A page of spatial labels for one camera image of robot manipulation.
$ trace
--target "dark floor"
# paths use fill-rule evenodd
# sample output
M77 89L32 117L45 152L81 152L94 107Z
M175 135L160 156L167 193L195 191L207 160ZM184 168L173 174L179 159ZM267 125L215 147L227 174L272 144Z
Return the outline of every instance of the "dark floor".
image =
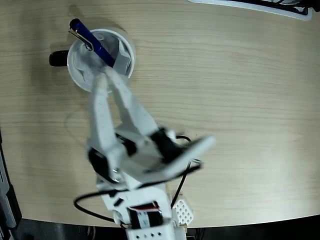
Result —
M320 215L294 220L205 229L203 240L320 240ZM196 230L188 231L190 236ZM17 240L93 240L94 228L22 219L14 232ZM95 240L125 240L121 228L95 227Z

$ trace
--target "blue pen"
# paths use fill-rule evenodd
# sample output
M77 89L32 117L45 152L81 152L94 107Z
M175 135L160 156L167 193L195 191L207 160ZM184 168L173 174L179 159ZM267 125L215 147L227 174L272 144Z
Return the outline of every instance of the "blue pen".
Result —
M114 66L115 60L113 57L78 18L73 19L69 25L75 32L76 37L84 42L89 51L94 51L108 66Z

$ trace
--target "black cable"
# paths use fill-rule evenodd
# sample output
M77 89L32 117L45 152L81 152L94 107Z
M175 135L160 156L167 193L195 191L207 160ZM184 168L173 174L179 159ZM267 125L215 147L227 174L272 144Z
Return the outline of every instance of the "black cable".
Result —
M75 206L76 209L80 210L81 212L85 213L85 214L88 214L88 215L91 215L93 217L96 217L98 219L102 219L102 220L106 220L108 222L111 222L111 223L114 223L115 221L111 218L111 217L108 217L108 216L103 216L103 215L100 215L96 212L93 212L93 211L90 211L82 206L80 206L78 204L78 202L80 202L81 200L85 200L85 199L89 199L89 198L92 198L92 197L96 197L96 196L101 196L101 195L112 195L112 194L115 194L117 192L121 192L121 191L118 191L118 190L110 190L110 191L96 191L96 192L91 192L91 193L87 193L87 194L84 194L84 195L81 195L81 196L78 196L74 201L73 201L73 205Z
M185 140L187 140L189 143L191 142L191 139L190 139L189 137L183 136L183 135L181 135L181 136L176 136L176 139L185 139ZM171 202L171 208L174 207L174 205L175 205L175 203L176 203L176 201L177 201L177 199L178 199L178 197L179 197L179 193L180 193L180 191L181 191L181 189L182 189L182 186L183 186L184 183L185 183L185 180L186 180L186 177L187 177L187 171L189 170L190 165L191 165L191 162L189 162L188 165L186 166L186 169L185 169L185 172L186 172L186 173L182 176L182 179L181 179L181 181L180 181L180 183L179 183L179 186L178 186L177 190L175 191L175 194L174 194L173 199L172 199L172 202Z

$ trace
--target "pen holder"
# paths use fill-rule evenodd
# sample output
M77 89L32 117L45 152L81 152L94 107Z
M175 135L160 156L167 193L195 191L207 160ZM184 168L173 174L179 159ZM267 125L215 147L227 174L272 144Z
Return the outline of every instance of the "pen holder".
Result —
M119 41L121 41L121 46L123 46L122 50L125 50L125 54L129 55L130 61L128 66L122 66L121 64L117 64L119 62L117 61L117 58L115 59L115 64L113 68L116 69L120 74L124 74L128 78L130 78L136 62L136 49L133 44L133 41L128 36L128 34L125 31L116 27L98 28L90 30L90 32L93 34L111 35L117 38ZM51 53L49 56L49 64L53 67L67 67L68 72L75 84L77 84L83 90L91 92L93 82L92 77L93 74L97 72L97 70L94 68L96 68L98 64L96 64L95 62L88 62L87 68L91 68L92 70L90 74L85 74L85 72L81 71L76 66L77 62L79 61L79 54L77 51L79 51L81 46L83 47L84 43L81 40L76 39L70 46L69 50L60 50Z

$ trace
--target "wooden table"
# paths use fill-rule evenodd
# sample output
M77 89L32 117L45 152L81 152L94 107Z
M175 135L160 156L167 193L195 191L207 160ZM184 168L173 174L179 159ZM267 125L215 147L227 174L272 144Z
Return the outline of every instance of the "wooden table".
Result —
M96 189L88 94L48 63L75 40L75 17L133 38L130 86L158 122L216 137L183 188L191 227L320 214L320 15L305 22L187 0L0 3L0 127L24 218L110 226L73 207ZM111 215L100 198L86 207Z

